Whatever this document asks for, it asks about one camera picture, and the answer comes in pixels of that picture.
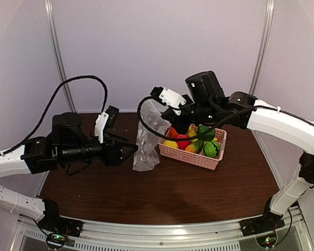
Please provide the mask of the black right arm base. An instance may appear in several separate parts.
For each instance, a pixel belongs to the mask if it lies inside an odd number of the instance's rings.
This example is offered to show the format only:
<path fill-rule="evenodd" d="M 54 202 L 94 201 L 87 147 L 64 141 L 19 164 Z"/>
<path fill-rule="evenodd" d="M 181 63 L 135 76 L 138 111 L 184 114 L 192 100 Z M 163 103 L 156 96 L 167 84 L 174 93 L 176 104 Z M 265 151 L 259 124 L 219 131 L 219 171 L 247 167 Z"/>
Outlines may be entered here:
<path fill-rule="evenodd" d="M 243 236 L 270 232 L 285 226 L 283 216 L 271 212 L 264 213 L 262 216 L 255 218 L 241 220 L 239 223 Z"/>

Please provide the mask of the green striped toy watermelon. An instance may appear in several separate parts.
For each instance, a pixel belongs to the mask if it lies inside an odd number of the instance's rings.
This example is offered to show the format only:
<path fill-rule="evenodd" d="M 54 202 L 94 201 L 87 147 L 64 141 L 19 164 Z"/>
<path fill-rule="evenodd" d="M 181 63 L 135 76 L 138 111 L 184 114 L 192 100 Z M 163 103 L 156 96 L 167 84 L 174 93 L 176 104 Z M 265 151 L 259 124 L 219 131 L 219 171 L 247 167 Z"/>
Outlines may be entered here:
<path fill-rule="evenodd" d="M 207 157 L 216 158 L 220 153 L 220 145 L 216 141 L 208 141 L 204 145 L 203 151 Z"/>

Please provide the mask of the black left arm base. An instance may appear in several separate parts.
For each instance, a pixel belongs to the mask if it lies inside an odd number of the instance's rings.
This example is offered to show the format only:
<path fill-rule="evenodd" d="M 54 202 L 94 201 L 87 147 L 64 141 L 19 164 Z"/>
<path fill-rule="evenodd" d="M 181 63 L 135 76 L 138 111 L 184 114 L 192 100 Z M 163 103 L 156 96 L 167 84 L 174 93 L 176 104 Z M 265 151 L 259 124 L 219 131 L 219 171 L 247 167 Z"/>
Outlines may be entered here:
<path fill-rule="evenodd" d="M 60 216 L 58 205 L 50 199 L 42 199 L 44 204 L 43 218 L 38 222 L 38 226 L 50 232 L 63 235 L 80 237 L 83 222 Z"/>

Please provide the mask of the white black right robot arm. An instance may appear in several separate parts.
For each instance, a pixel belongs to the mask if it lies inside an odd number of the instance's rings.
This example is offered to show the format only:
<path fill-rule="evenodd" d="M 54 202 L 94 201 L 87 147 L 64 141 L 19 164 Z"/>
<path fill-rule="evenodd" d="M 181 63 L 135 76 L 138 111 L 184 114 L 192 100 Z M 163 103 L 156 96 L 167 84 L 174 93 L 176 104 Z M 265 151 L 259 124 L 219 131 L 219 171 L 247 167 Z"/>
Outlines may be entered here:
<path fill-rule="evenodd" d="M 189 96 L 167 87 L 158 87 L 152 93 L 168 107 L 162 118 L 169 121 L 178 133 L 184 133 L 192 123 L 212 127 L 230 124 L 272 135 L 303 150 L 299 170 L 269 199 L 264 215 L 258 219 L 261 230 L 270 230 L 278 222 L 278 217 L 314 185 L 314 122 L 244 92 L 226 96 L 213 71 L 190 76 L 185 83 Z"/>

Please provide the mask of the clear polka dot zip bag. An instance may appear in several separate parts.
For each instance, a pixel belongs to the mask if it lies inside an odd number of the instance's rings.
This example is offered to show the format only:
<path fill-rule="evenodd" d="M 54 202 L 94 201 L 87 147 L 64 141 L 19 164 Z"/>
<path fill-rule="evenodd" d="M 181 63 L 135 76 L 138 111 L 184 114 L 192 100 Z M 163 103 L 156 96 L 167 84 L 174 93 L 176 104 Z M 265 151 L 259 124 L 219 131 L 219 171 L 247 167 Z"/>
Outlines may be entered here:
<path fill-rule="evenodd" d="M 154 131 L 165 135 L 171 124 L 162 119 L 153 101 L 145 101 L 141 108 L 141 117 L 144 122 Z M 136 144 L 138 150 L 134 154 L 132 169 L 138 172 L 153 170 L 160 163 L 156 147 L 162 138 L 149 132 L 141 122 L 138 124 Z"/>

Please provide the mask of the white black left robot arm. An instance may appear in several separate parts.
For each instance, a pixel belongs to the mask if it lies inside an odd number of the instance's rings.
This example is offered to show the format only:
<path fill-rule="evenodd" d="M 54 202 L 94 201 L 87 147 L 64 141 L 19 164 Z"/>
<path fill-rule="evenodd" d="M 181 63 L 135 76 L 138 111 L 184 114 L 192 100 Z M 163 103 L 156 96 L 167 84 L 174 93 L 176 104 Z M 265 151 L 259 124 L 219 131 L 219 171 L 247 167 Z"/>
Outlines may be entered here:
<path fill-rule="evenodd" d="M 48 136 L 27 139 L 21 146 L 0 152 L 0 178 L 19 174 L 39 174 L 62 167 L 68 176 L 86 170 L 94 161 L 105 166 L 119 166 L 137 150 L 136 144 L 109 133 L 118 112 L 102 112 L 95 122 L 91 139 L 82 131 L 82 119 L 73 112 L 55 115 Z M 0 185 L 0 207 L 45 223 L 53 232 L 60 232 L 65 221 L 57 203 L 35 199 L 7 190 Z"/>

